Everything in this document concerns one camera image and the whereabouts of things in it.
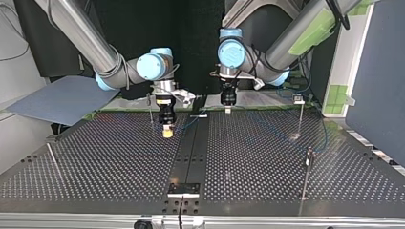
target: gray wall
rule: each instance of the gray wall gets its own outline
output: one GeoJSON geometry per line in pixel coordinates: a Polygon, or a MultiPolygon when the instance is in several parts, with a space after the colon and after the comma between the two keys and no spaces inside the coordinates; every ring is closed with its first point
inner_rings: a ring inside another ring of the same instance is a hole
{"type": "Polygon", "coordinates": [[[372,144],[405,165],[404,0],[374,8],[347,123],[372,144]]]}

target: white panel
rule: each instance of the white panel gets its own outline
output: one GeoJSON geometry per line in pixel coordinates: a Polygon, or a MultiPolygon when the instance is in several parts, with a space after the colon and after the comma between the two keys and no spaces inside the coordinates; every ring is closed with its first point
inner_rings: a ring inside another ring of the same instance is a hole
{"type": "Polygon", "coordinates": [[[11,116],[0,122],[0,174],[45,144],[51,123],[11,116]]]}
{"type": "MultiPolygon", "coordinates": [[[[327,104],[330,85],[347,85],[347,95],[352,95],[352,87],[357,76],[361,54],[373,15],[373,5],[365,15],[350,16],[351,29],[346,31],[343,27],[339,34],[336,54],[330,71],[330,79],[325,94],[324,104],[327,104]]],[[[326,117],[345,117],[348,106],[342,114],[324,114],[326,117]]]]}
{"type": "MultiPolygon", "coordinates": [[[[2,2],[13,6],[11,0],[2,0],[2,2]]],[[[21,30],[18,19],[12,12],[3,8],[2,12],[7,15],[17,29],[21,30]]],[[[0,39],[0,59],[18,55],[27,47],[27,42],[19,38],[16,31],[10,28],[10,23],[0,12],[0,29],[4,29],[1,30],[0,35],[2,37],[0,39]]],[[[0,82],[0,104],[16,97],[31,94],[45,86],[45,80],[39,76],[30,51],[20,58],[0,61],[0,82]]]]}
{"type": "MultiPolygon", "coordinates": [[[[12,0],[0,1],[13,7],[12,0]]],[[[15,15],[3,8],[1,11],[21,31],[15,15]]],[[[18,36],[3,13],[0,12],[0,59],[16,56],[27,48],[27,42],[18,36]]],[[[12,102],[44,86],[45,80],[39,76],[31,52],[13,60],[0,61],[0,174],[41,147],[52,133],[51,123],[2,111],[12,102]]]]}

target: black strip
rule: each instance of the black strip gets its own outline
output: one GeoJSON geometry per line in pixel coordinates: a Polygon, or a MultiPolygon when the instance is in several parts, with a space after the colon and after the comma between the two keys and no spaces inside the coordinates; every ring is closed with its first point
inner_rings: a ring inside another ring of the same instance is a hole
{"type": "MultiPolygon", "coordinates": [[[[188,117],[185,123],[191,123],[193,117],[188,117]]],[[[168,192],[171,183],[185,183],[187,180],[188,167],[190,164],[190,154],[193,150],[196,138],[197,124],[190,125],[183,131],[183,137],[174,158],[170,177],[167,180],[166,191],[168,192]]],[[[182,207],[182,198],[166,198],[163,200],[165,208],[162,213],[165,215],[180,215],[182,207]]]]}
{"type": "Polygon", "coordinates": [[[208,117],[199,120],[195,137],[196,141],[194,142],[193,150],[191,152],[191,162],[187,173],[186,183],[200,183],[200,197],[185,198],[183,200],[182,208],[183,211],[185,210],[188,213],[188,215],[197,215],[200,212],[200,206],[203,202],[208,136],[209,114],[208,117]]]}

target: metal plate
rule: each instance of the metal plate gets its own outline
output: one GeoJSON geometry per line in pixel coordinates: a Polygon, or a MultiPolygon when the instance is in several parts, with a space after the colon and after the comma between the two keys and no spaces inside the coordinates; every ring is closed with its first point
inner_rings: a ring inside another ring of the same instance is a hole
{"type": "Polygon", "coordinates": [[[206,156],[205,172],[192,166],[187,180],[202,183],[198,214],[405,217],[404,176],[334,122],[324,129],[317,112],[305,111],[295,139],[298,123],[297,110],[211,113],[200,123],[207,143],[193,154],[206,156]],[[301,201],[309,146],[316,160],[301,201]]]}
{"type": "Polygon", "coordinates": [[[182,134],[163,138],[148,113],[98,114],[54,144],[57,163],[42,149],[0,176],[0,211],[161,214],[182,134]]]}

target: vertical rod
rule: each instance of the vertical rod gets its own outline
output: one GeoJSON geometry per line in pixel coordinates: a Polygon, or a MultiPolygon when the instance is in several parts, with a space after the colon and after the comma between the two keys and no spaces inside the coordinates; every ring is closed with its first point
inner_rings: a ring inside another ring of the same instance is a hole
{"type": "Polygon", "coordinates": [[[301,113],[300,113],[300,123],[298,124],[298,135],[301,135],[301,124],[303,122],[303,114],[304,114],[304,105],[301,105],[301,113]]]}

